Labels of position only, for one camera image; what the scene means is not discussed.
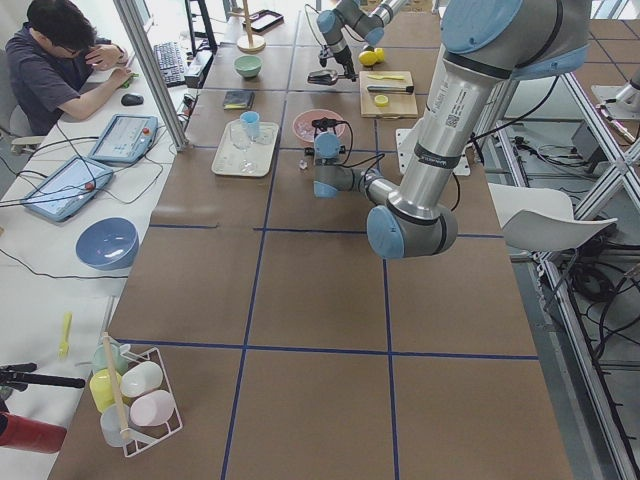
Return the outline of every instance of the pink bowl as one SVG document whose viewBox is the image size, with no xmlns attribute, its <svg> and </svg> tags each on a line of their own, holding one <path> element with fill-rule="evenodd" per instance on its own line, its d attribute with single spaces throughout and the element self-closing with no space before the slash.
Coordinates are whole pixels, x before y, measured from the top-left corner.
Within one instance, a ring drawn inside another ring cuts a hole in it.
<svg viewBox="0 0 640 480">
<path fill-rule="evenodd" d="M 313 134 L 315 133 L 315 128 L 311 126 L 312 120 L 319 120 L 321 118 L 335 118 L 336 120 L 344 120 L 340 115 L 336 112 L 332 112 L 331 110 L 307 110 L 306 112 L 302 112 L 298 115 L 293 121 L 293 133 L 295 133 L 296 137 L 302 140 L 305 143 L 313 143 Z M 344 133 L 347 126 L 343 123 L 336 127 L 336 135 L 341 137 Z"/>
</svg>

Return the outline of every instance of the keyboard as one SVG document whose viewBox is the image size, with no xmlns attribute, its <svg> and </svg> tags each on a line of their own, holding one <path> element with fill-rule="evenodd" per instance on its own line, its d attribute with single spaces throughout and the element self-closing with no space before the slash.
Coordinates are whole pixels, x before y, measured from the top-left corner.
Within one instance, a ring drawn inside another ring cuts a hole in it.
<svg viewBox="0 0 640 480">
<path fill-rule="evenodd" d="M 187 64 L 178 42 L 159 43 L 153 46 L 153 53 L 156 55 L 160 71 L 164 77 L 167 87 L 184 85 L 184 72 Z"/>
</svg>

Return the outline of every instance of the man's hand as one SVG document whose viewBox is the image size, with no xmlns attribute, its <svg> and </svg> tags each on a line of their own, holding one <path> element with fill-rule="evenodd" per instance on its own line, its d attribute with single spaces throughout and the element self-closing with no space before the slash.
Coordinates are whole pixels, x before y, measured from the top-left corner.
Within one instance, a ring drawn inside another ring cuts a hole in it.
<svg viewBox="0 0 640 480">
<path fill-rule="evenodd" d="M 111 76 L 109 77 L 109 82 L 114 82 L 120 87 L 123 83 L 125 83 L 129 78 L 131 78 L 133 72 L 128 68 L 115 68 L 113 72 L 111 72 Z"/>
<path fill-rule="evenodd" d="M 96 70 L 109 70 L 120 60 L 122 53 L 115 45 L 96 45 L 91 47 L 84 57 L 87 65 L 92 65 Z"/>
</svg>

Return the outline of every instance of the wine glass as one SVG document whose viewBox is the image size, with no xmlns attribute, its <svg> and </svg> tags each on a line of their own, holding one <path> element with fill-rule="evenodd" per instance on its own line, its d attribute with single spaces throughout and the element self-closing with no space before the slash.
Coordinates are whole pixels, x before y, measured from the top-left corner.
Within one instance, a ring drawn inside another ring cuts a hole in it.
<svg viewBox="0 0 640 480">
<path fill-rule="evenodd" d="M 257 168 L 256 164 L 247 158 L 247 150 L 249 150 L 249 147 L 251 146 L 251 138 L 249 138 L 249 135 L 241 122 L 234 122 L 230 125 L 229 138 L 231 138 L 233 146 L 242 151 L 240 171 L 247 174 L 255 172 Z"/>
</svg>

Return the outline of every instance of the blue cup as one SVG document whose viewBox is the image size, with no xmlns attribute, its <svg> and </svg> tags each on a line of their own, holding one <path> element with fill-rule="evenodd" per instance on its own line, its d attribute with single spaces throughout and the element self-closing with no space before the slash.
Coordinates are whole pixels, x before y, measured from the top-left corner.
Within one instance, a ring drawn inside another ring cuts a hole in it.
<svg viewBox="0 0 640 480">
<path fill-rule="evenodd" d="M 240 121 L 251 141 L 260 136 L 260 114 L 258 112 L 244 112 L 240 115 Z"/>
</svg>

